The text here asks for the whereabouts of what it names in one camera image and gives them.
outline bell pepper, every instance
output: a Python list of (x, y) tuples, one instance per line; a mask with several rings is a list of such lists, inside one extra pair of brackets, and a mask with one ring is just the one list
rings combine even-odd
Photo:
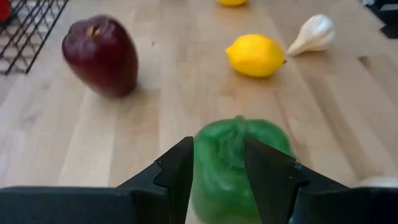
[(244, 140), (256, 139), (294, 156), (286, 134), (262, 119), (224, 119), (194, 138), (192, 204), (205, 223), (260, 223), (244, 169)]
[(122, 97), (137, 85), (136, 48), (112, 17), (95, 16), (72, 24), (62, 52), (75, 74), (101, 95)]

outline white object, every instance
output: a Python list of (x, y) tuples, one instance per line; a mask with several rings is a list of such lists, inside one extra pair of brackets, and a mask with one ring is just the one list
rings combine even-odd
[(315, 15), (301, 27), (287, 54), (296, 56), (306, 51), (326, 50), (334, 41), (335, 35), (333, 21), (325, 15)]
[(370, 177), (362, 180), (354, 187), (398, 187), (398, 178), (396, 177)]

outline lemon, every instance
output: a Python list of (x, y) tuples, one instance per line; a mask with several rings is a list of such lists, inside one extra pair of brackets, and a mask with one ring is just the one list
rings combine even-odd
[(237, 38), (226, 53), (235, 70), (252, 77), (268, 77), (284, 63), (282, 47), (261, 34)]
[(247, 2), (248, 0), (218, 0), (221, 4), (226, 6), (238, 6)]

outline green bell pepper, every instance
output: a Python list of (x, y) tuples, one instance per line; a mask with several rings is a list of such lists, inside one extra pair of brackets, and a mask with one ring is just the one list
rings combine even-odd
[(237, 116), (204, 127), (194, 138), (192, 204), (206, 223), (260, 223), (244, 170), (245, 138), (294, 156), (286, 134), (269, 121)]

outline apple stem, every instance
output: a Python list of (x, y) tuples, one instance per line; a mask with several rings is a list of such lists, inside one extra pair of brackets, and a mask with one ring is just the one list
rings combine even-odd
[(87, 30), (87, 37), (96, 37), (101, 33), (101, 30), (99, 29), (99, 27), (90, 27)]

